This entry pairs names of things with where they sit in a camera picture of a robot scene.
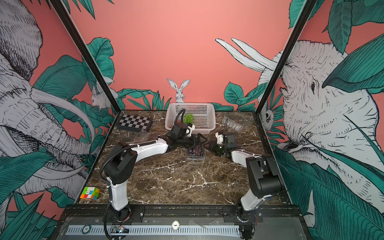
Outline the purple grape bunch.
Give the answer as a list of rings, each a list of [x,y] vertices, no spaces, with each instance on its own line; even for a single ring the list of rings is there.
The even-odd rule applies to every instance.
[[[202,146],[196,146],[187,150],[187,157],[191,159],[201,159],[205,156],[204,148]]]

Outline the clear plastic clamshell container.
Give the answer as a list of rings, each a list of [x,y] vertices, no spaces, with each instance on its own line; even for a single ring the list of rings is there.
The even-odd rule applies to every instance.
[[[205,155],[205,148],[203,145],[196,145],[186,149],[186,159],[189,161],[203,161],[205,160]]]

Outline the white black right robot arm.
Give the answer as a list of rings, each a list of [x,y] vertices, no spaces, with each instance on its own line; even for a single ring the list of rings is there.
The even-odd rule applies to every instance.
[[[243,149],[230,149],[215,141],[208,144],[206,149],[218,157],[225,156],[247,169],[250,189],[241,198],[243,211],[256,210],[267,198],[278,195],[284,190],[280,170],[272,156],[257,155]]]

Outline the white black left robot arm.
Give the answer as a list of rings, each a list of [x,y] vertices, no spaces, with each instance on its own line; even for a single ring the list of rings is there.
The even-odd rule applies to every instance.
[[[109,191],[109,203],[118,212],[129,205],[127,182],[136,162],[177,148],[192,149],[207,142],[208,139],[202,134],[181,138],[167,134],[156,140],[137,144],[119,142],[99,170],[99,180],[107,185]]]

